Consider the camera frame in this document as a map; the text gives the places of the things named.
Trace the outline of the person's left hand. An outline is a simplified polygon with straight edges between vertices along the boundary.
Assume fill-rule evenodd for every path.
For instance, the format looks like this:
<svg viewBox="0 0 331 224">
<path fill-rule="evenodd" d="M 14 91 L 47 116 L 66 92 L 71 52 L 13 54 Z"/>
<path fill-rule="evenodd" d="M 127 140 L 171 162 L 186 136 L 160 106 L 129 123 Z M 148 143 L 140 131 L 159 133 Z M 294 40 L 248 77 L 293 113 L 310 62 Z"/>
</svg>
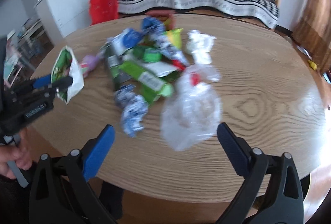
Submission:
<svg viewBox="0 0 331 224">
<path fill-rule="evenodd" d="M 29 143 L 28 129 L 24 128 L 20 132 L 19 146 L 1 146 L 0 165 L 1 175 L 9 179 L 16 179 L 13 171 L 7 165 L 8 161 L 14 161 L 18 168 L 28 170 L 32 165 L 31 146 Z"/>
</svg>

